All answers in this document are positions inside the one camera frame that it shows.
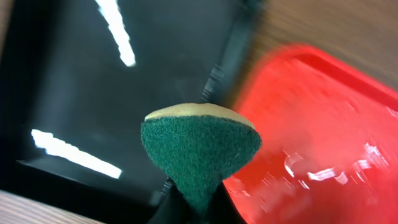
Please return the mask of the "green yellow sponge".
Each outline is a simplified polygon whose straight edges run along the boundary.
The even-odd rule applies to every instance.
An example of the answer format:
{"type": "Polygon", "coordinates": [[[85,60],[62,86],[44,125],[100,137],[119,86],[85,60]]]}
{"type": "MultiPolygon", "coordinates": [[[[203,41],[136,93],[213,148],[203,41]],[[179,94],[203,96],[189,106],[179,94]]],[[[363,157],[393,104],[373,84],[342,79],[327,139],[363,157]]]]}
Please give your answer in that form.
{"type": "Polygon", "coordinates": [[[250,162],[262,140],[237,112],[210,103],[183,103],[148,114],[141,141],[152,162],[200,216],[220,183],[250,162]]]}

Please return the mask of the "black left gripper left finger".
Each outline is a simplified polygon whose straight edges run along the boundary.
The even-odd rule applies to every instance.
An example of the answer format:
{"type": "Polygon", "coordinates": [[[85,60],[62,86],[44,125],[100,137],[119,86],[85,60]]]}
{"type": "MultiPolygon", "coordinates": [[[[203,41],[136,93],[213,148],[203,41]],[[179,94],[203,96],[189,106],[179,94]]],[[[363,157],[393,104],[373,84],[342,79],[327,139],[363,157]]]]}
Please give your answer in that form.
{"type": "Polygon", "coordinates": [[[192,211],[175,185],[147,224],[186,224],[191,221],[192,211]]]}

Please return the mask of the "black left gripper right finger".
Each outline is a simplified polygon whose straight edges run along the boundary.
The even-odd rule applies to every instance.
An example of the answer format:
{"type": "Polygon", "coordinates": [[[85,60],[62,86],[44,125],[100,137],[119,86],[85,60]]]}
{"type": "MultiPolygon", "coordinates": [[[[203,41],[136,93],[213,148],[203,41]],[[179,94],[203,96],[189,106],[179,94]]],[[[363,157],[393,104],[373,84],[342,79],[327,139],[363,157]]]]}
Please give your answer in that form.
{"type": "Polygon", "coordinates": [[[221,183],[213,194],[208,209],[210,224],[246,224],[234,206],[226,187],[221,183]]]}

